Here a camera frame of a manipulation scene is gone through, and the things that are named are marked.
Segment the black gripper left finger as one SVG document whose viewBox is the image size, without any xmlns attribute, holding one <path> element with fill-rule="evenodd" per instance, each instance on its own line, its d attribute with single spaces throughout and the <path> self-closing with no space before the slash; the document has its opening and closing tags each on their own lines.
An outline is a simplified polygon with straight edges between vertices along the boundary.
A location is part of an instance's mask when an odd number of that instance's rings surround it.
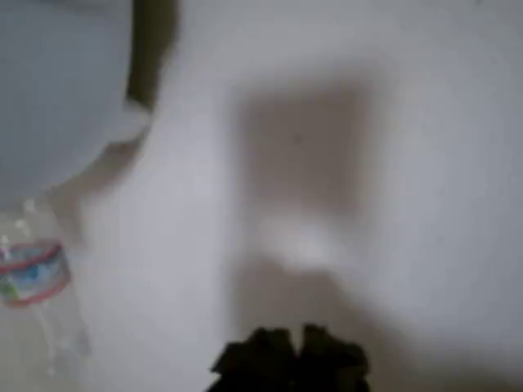
<svg viewBox="0 0 523 392">
<path fill-rule="evenodd" d="M 227 343 L 211 367 L 211 391 L 296 391 L 297 353 L 286 328 L 259 327 Z"/>
</svg>

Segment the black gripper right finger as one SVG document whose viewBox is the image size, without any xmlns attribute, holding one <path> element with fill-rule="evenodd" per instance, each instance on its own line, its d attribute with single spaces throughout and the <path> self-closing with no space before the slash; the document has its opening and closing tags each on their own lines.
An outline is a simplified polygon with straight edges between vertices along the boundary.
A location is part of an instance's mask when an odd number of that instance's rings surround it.
<svg viewBox="0 0 523 392">
<path fill-rule="evenodd" d="M 369 391 L 370 364 L 355 342 L 332 335 L 326 327 L 307 324 L 297 356 L 298 391 Z"/>
</svg>

